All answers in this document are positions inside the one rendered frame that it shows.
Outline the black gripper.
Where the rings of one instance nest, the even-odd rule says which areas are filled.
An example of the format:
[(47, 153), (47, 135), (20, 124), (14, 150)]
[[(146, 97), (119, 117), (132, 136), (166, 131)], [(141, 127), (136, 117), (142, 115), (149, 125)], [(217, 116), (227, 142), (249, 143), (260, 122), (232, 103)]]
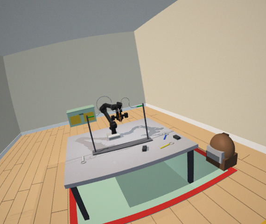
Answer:
[(115, 118), (116, 118), (116, 120), (118, 120), (119, 122), (122, 122), (122, 119), (124, 119), (123, 116), (124, 116), (125, 118), (128, 118), (128, 113), (127, 113), (127, 112), (124, 113), (124, 114), (121, 114), (121, 113), (120, 113), (121, 121), (120, 121), (120, 119), (119, 119), (119, 113), (118, 113), (116, 116), (112, 115), (112, 116), (111, 116), (111, 119), (112, 119), (112, 121), (113, 121), (113, 120), (115, 120)]

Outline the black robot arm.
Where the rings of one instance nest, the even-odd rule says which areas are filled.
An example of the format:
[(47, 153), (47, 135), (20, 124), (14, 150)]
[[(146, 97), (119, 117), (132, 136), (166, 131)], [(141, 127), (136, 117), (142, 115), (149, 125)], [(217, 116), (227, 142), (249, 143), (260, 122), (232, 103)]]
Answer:
[(102, 106), (99, 108), (99, 110), (106, 116), (106, 118), (108, 119), (109, 123), (110, 123), (110, 130), (112, 131), (112, 134), (117, 133), (116, 132), (116, 128), (117, 128), (117, 123), (115, 121), (112, 121), (111, 117), (109, 116), (108, 112), (107, 112), (107, 107), (111, 108), (111, 110), (115, 110), (116, 114), (118, 114), (118, 109), (120, 110), (120, 113), (122, 112), (122, 103), (121, 102), (117, 102), (117, 104), (107, 104), (104, 103), (102, 104)]

